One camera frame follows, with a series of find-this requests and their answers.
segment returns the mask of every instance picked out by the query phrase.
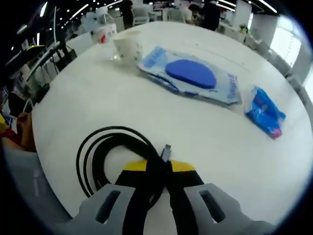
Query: plastic package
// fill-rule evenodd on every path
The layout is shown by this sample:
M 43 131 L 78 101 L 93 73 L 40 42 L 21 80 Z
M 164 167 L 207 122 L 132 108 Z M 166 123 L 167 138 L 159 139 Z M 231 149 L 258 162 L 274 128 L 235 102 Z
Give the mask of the plastic package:
M 276 139 L 282 135 L 281 127 L 286 115 L 279 111 L 261 88 L 255 87 L 251 91 L 251 96 L 246 103 L 245 114 L 271 138 Z

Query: plastic bag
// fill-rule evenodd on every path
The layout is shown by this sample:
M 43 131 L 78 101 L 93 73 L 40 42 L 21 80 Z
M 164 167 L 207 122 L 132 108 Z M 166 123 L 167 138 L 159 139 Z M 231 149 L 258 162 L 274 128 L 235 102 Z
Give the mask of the plastic bag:
M 274 102 L 261 88 L 255 87 L 251 91 L 245 114 L 271 138 L 276 139 L 282 135 L 281 126 L 286 115 L 279 111 Z

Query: window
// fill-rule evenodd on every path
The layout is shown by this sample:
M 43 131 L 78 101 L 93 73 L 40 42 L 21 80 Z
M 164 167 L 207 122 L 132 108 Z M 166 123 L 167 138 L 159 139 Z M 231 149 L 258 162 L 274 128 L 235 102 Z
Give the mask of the window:
M 250 17 L 249 17 L 249 21 L 248 21 L 248 30 L 250 30 L 250 28 L 251 28 L 252 20 L 253 20 L 253 13 L 251 13 L 251 14 L 250 14 Z
M 289 18 L 278 18 L 273 41 L 270 48 L 280 55 L 291 67 L 293 67 L 301 47 L 299 30 L 296 24 Z

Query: white round table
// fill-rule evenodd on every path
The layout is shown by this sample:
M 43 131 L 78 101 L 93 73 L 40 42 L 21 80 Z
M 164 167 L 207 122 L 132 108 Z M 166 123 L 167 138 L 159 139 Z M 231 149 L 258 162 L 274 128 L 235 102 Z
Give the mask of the white round table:
M 172 94 L 137 69 L 107 60 L 112 44 L 95 45 L 52 81 L 33 110 L 38 155 L 65 209 L 75 216 L 86 199 L 75 169 L 83 139 L 96 129 L 123 125 L 146 136 L 160 153 L 170 144 L 171 159 L 193 165 L 205 183 L 237 199 L 247 216 L 279 223 L 305 189 L 313 159 L 309 117 L 295 91 L 269 62 L 224 35 L 172 22 L 136 29 L 142 31 L 144 55 L 159 45 L 237 75 L 243 101 L 253 85 L 263 88 L 287 115 L 283 135 L 272 140 L 245 117 L 243 105 L 229 110 Z M 139 159 L 122 147 L 112 150 L 108 179 L 115 182 L 127 162 Z M 148 212 L 144 231 L 176 234 L 167 192 Z

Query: white paper cup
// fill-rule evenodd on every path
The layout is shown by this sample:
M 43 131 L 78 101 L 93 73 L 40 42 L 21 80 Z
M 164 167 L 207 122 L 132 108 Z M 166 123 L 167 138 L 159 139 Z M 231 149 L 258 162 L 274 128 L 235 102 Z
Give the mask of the white paper cup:
M 124 65 L 135 65 L 142 58 L 140 31 L 121 32 L 113 37 L 121 62 Z

